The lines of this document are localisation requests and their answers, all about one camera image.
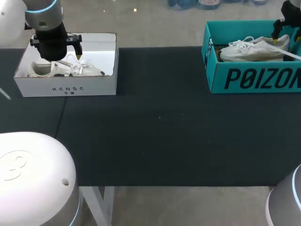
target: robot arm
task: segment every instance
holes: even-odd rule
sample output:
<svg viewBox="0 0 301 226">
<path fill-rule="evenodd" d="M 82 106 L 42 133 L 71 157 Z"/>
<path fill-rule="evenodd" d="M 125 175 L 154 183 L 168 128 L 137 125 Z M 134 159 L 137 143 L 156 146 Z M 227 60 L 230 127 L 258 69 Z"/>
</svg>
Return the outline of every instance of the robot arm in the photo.
<svg viewBox="0 0 301 226">
<path fill-rule="evenodd" d="M 42 58 L 58 61 L 72 45 L 78 58 L 82 55 L 81 36 L 68 35 L 63 24 L 63 8 L 59 0 L 0 0 L 0 43 L 6 45 L 24 30 L 35 29 L 30 44 L 37 48 Z"/>
<path fill-rule="evenodd" d="M 299 40 L 301 38 L 300 0 L 285 1 L 281 7 L 281 12 L 284 19 L 276 20 L 274 23 L 274 31 L 272 33 L 274 42 L 277 41 L 283 26 L 299 27 L 296 35 L 294 36 L 294 41 Z"/>
</svg>

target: gray floor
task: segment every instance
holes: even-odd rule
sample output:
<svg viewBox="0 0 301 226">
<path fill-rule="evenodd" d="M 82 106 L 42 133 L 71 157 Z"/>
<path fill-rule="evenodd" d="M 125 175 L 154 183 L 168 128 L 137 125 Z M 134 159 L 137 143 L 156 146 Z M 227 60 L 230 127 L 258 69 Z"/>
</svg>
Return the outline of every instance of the gray floor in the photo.
<svg viewBox="0 0 301 226">
<path fill-rule="evenodd" d="M 61 0 L 69 32 L 116 32 L 120 47 L 202 45 L 207 20 L 278 19 L 283 1 L 174 11 L 166 6 L 167 0 Z M 24 48 L 31 35 L 25 31 L 9 47 Z"/>
<path fill-rule="evenodd" d="M 116 32 L 120 47 L 165 47 L 202 45 L 206 20 L 278 19 L 283 0 L 214 11 L 173 11 L 166 0 L 61 2 L 69 32 Z M 31 35 L 9 48 L 25 48 Z M 266 226 L 268 194 L 268 187 L 117 187 L 113 226 Z M 87 208 L 83 225 L 95 225 Z"/>
<path fill-rule="evenodd" d="M 116 187 L 113 226 L 267 226 L 268 187 Z M 84 205 L 82 226 L 96 226 Z"/>
</svg>

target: table leg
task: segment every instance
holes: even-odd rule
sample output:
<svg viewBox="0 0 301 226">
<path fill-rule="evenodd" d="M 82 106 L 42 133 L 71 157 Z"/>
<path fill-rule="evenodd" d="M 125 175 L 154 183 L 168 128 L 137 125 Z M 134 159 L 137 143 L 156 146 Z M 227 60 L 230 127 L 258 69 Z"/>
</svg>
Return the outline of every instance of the table leg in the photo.
<svg viewBox="0 0 301 226">
<path fill-rule="evenodd" d="M 107 188 L 109 188 L 107 198 L 105 199 L 106 201 L 104 201 L 98 187 L 80 187 L 98 226 L 111 226 L 113 204 L 111 206 L 108 206 L 108 204 L 113 203 L 109 197 L 114 199 L 114 194 L 112 195 L 114 187 L 105 187 L 105 190 Z"/>
<path fill-rule="evenodd" d="M 113 216 L 114 193 L 115 193 L 115 187 L 106 186 L 104 188 L 103 201 L 106 206 L 107 214 L 109 216 L 110 221 L 112 221 L 112 216 Z"/>
</svg>

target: teal shoe box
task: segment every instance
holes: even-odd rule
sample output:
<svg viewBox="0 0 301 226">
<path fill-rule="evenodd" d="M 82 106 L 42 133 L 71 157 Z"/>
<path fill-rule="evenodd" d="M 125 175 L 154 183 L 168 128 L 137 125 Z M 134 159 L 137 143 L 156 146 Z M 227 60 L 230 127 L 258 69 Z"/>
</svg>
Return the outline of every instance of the teal shoe box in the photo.
<svg viewBox="0 0 301 226">
<path fill-rule="evenodd" d="M 211 93 L 301 92 L 301 61 L 219 62 L 216 49 L 247 36 L 271 38 L 275 21 L 208 21 L 202 57 Z M 284 27 L 279 35 L 291 37 L 290 52 L 301 56 L 300 42 L 294 42 L 297 28 Z"/>
</svg>

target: black table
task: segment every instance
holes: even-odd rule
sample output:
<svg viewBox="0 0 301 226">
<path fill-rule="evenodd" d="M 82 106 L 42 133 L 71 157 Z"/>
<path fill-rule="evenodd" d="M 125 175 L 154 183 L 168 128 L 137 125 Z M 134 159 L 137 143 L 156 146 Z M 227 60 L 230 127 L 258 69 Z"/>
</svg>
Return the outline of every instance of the black table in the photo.
<svg viewBox="0 0 301 226">
<path fill-rule="evenodd" d="M 301 163 L 301 94 L 210 94 L 198 47 L 122 48 L 117 86 L 56 118 L 80 186 L 274 186 Z"/>
<path fill-rule="evenodd" d="M 23 98 L 14 74 L 24 49 L 0 50 L 0 133 L 34 131 L 55 137 L 63 112 L 65 97 Z"/>
</svg>

